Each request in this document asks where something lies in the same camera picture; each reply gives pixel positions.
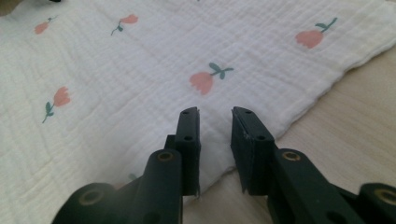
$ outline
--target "light wood surface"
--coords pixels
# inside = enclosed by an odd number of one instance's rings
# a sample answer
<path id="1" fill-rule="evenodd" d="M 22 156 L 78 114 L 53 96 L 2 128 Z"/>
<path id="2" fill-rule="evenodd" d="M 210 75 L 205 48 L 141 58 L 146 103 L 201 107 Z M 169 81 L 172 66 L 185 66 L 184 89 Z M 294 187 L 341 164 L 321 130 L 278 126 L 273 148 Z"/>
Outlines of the light wood surface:
<path id="1" fill-rule="evenodd" d="M 393 48 L 347 72 L 276 144 L 302 151 L 353 193 L 369 182 L 396 187 L 395 87 Z M 272 223 L 265 198 L 242 194 L 236 171 L 186 205 L 183 217 L 187 224 Z"/>

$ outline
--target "pink flower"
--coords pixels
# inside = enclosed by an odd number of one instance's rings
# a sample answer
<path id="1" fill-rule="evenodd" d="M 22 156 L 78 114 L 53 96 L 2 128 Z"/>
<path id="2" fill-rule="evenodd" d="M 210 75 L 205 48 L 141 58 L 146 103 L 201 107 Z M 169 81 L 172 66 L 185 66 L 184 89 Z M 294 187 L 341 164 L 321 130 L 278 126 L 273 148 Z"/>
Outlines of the pink flower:
<path id="1" fill-rule="evenodd" d="M 50 102 L 46 103 L 46 117 L 44 118 L 43 123 L 47 120 L 47 117 L 53 116 L 52 108 L 54 106 L 59 107 L 69 102 L 70 102 L 70 98 L 67 93 L 67 88 L 61 87 L 59 90 L 56 91 L 55 95 L 53 96 L 53 104 L 51 105 Z"/>
<path id="2" fill-rule="evenodd" d="M 197 73 L 191 76 L 190 83 L 192 86 L 195 86 L 202 95 L 205 95 L 212 89 L 213 77 L 207 72 Z"/>
<path id="3" fill-rule="evenodd" d="M 49 27 L 49 22 L 44 21 L 43 23 L 37 25 L 35 27 L 35 33 L 37 35 L 40 35 L 41 33 L 43 33 L 47 28 Z"/>
<path id="4" fill-rule="evenodd" d="M 329 25 L 323 23 L 317 23 L 315 26 L 322 28 L 322 31 L 319 30 L 311 30 L 311 31 L 302 31 L 297 36 L 295 36 L 297 43 L 306 46 L 309 49 L 312 49 L 314 46 L 318 45 L 323 39 L 323 33 L 326 32 L 335 22 L 337 18 L 334 18 Z"/>
<path id="5" fill-rule="evenodd" d="M 202 95 L 210 92 L 213 86 L 213 76 L 220 74 L 220 79 L 225 78 L 225 72 L 233 71 L 233 68 L 221 69 L 217 64 L 210 63 L 209 66 L 215 70 L 214 73 L 210 74 L 208 72 L 200 72 L 194 74 L 190 77 L 190 83 L 193 87 L 195 87 L 198 91 L 201 92 Z"/>
<path id="6" fill-rule="evenodd" d="M 120 19 L 120 22 L 132 24 L 132 23 L 137 22 L 137 17 L 136 17 L 136 15 L 131 14 L 128 17 Z"/>
<path id="7" fill-rule="evenodd" d="M 65 105 L 70 102 L 70 98 L 68 97 L 68 93 L 66 91 L 66 87 L 61 87 L 56 91 L 55 95 L 53 96 L 53 104 L 55 106 Z"/>
<path id="8" fill-rule="evenodd" d="M 321 31 L 302 31 L 296 36 L 297 43 L 307 46 L 312 49 L 314 46 L 318 45 L 323 39 L 323 33 Z"/>

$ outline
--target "muslin blanket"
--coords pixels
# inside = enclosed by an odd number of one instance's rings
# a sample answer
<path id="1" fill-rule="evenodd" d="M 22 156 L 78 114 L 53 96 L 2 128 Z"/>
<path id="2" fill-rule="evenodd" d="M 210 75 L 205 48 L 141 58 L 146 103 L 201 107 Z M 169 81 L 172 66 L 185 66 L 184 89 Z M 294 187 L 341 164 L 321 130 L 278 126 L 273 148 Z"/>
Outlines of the muslin blanket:
<path id="1" fill-rule="evenodd" d="M 279 137 L 395 43 L 381 0 L 24 0 L 0 18 L 0 223 L 142 175 L 192 106 L 205 190 L 234 167 L 234 106 Z"/>

